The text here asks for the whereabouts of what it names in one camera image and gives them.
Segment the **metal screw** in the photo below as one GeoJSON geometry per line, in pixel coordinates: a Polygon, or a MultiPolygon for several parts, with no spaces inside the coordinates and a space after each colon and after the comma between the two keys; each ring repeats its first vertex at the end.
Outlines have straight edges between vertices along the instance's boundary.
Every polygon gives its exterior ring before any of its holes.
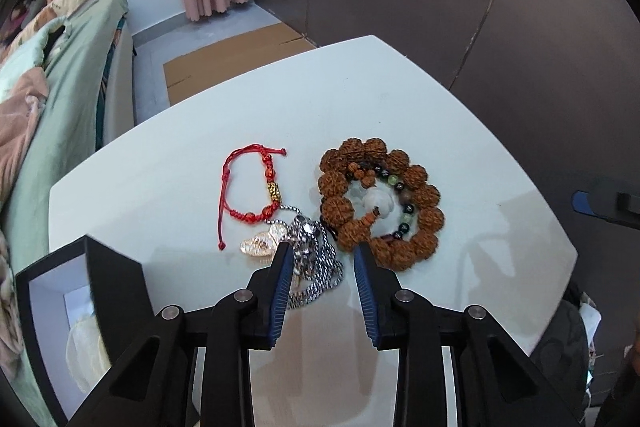
{"type": "Polygon", "coordinates": [[[248,289],[242,289],[242,290],[238,290],[236,293],[234,293],[234,299],[238,302],[247,302],[249,300],[251,300],[251,297],[254,296],[254,293],[251,290],[248,289]]]}
{"type": "Polygon", "coordinates": [[[396,299],[398,299],[400,302],[411,302],[412,300],[414,300],[414,293],[411,290],[398,290],[396,292],[396,299]]]}
{"type": "Polygon", "coordinates": [[[161,315],[164,320],[170,321],[180,315],[180,308],[178,308],[178,306],[167,306],[162,310],[161,315]]]}
{"type": "Polygon", "coordinates": [[[486,310],[482,306],[473,305],[469,307],[469,316],[473,319],[481,321],[486,317],[486,310]]]}

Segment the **green bed sheet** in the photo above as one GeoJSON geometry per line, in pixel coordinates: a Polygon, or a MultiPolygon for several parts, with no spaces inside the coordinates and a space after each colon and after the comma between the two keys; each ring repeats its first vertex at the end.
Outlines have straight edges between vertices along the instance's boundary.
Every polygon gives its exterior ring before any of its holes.
{"type": "MultiPolygon", "coordinates": [[[[95,152],[95,115],[102,70],[127,0],[89,1],[65,23],[69,39],[47,66],[49,98],[0,228],[14,273],[49,253],[49,190],[95,152]]],[[[44,404],[26,352],[15,393],[40,427],[55,422],[44,404]]]]}

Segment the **brown beaded bracelet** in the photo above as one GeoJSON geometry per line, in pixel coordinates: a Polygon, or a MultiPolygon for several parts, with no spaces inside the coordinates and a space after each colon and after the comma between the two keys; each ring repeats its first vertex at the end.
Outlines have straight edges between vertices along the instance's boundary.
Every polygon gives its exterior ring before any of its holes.
{"type": "Polygon", "coordinates": [[[380,138],[370,138],[364,143],[350,138],[340,148],[325,152],[320,160],[324,174],[318,179],[322,194],[320,213],[322,221],[334,230],[341,250],[351,252],[358,243],[367,241],[380,266],[403,271],[435,252],[438,238],[434,233],[444,226],[444,214],[437,207],[440,192],[427,184],[424,167],[411,165],[404,151],[386,150],[380,138]],[[364,188],[375,186],[379,180],[394,188],[404,210],[398,230],[371,237],[371,225],[379,215],[377,208],[362,219],[353,219],[353,205],[345,194],[354,180],[364,188]],[[420,208],[418,232],[406,241],[404,234],[409,232],[416,207],[420,208]]]}

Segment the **red braided cord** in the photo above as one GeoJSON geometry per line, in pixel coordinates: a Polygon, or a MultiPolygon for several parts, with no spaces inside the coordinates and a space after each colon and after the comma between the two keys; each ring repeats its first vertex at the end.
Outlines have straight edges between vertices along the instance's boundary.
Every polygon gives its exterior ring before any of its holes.
{"type": "Polygon", "coordinates": [[[222,187],[220,188],[220,203],[218,204],[218,248],[220,248],[220,250],[224,250],[226,247],[225,242],[222,241],[222,214],[224,211],[227,210],[229,214],[236,219],[244,219],[248,214],[252,214],[250,212],[247,214],[241,214],[237,210],[230,208],[228,203],[226,203],[226,186],[229,181],[229,176],[231,175],[229,165],[231,165],[231,162],[238,158],[238,156],[250,152],[260,153],[264,163],[267,163],[270,160],[270,154],[287,155],[287,151],[285,149],[270,149],[260,145],[259,143],[252,143],[251,145],[247,145],[241,149],[236,149],[226,158],[225,164],[222,166],[222,187]]]}

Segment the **black box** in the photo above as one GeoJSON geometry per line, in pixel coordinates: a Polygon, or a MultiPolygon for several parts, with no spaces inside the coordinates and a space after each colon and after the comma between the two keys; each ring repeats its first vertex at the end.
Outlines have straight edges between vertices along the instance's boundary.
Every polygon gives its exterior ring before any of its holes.
{"type": "Polygon", "coordinates": [[[74,299],[93,303],[111,365],[154,317],[142,265],[91,237],[43,257],[15,277],[31,368],[56,423],[63,427],[86,398],[66,365],[74,299]]]}

